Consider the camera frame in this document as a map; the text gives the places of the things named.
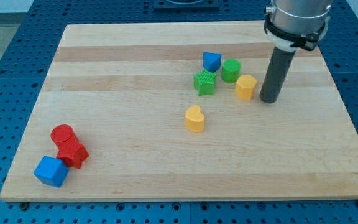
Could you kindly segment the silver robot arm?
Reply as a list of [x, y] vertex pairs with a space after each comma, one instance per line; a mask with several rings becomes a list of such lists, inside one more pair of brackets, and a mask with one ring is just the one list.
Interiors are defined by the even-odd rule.
[[332, 3], [332, 0], [271, 0], [264, 6], [264, 32], [274, 43], [274, 49], [259, 94], [263, 102], [276, 102], [296, 51], [313, 51], [323, 40]]

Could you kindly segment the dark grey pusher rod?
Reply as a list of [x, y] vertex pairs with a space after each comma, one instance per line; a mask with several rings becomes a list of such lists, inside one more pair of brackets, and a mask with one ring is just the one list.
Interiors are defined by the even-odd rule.
[[294, 55], [295, 51], [288, 52], [278, 47], [274, 48], [259, 94], [264, 103], [276, 102]]

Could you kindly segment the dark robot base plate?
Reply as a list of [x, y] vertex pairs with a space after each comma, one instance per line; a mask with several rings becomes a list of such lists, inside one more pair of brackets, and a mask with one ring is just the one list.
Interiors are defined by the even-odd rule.
[[218, 0], [153, 0], [154, 11], [218, 8]]

